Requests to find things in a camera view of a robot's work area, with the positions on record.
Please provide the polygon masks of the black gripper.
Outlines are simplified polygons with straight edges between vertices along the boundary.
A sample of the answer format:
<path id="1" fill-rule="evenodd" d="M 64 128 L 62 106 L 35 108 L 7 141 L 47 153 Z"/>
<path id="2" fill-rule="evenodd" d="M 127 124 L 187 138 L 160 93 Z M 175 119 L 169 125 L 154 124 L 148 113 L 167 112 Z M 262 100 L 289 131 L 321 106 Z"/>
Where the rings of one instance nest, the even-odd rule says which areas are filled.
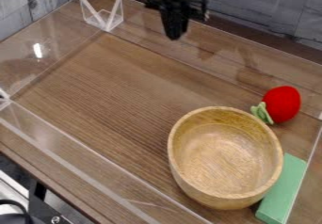
<path id="1" fill-rule="evenodd" d="M 160 11 L 165 33 L 171 40 L 186 33 L 190 19 L 206 22 L 210 18 L 207 0 L 144 0 L 144 6 Z M 179 10 L 177 24 L 169 9 Z"/>

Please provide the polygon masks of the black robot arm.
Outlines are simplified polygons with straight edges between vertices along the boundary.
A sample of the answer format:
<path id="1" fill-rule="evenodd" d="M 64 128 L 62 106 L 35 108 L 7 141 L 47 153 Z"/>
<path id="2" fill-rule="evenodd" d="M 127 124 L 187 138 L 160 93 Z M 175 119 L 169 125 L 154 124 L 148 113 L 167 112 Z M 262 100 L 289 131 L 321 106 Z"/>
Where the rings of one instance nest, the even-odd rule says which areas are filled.
<path id="1" fill-rule="evenodd" d="M 160 13 L 163 30 L 171 40 L 182 37 L 191 20 L 209 20 L 207 0 L 144 0 L 144 6 Z"/>

